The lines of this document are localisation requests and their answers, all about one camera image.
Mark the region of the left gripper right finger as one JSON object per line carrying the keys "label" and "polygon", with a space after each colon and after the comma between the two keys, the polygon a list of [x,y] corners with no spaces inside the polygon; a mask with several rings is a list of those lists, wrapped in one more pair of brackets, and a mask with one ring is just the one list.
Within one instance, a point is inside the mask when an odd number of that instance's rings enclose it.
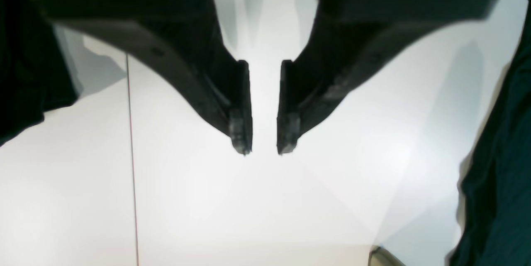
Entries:
{"label": "left gripper right finger", "polygon": [[308,43],[281,64],[277,151],[323,122],[349,92],[426,35],[485,20],[497,0],[317,0]]}

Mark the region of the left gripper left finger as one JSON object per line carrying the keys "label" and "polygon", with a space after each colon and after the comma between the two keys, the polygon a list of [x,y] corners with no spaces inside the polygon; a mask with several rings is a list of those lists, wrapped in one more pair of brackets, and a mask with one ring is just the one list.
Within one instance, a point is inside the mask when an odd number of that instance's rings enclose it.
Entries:
{"label": "left gripper left finger", "polygon": [[131,54],[197,114],[252,151],[248,64],[224,46],[214,0],[32,0],[42,16]]}

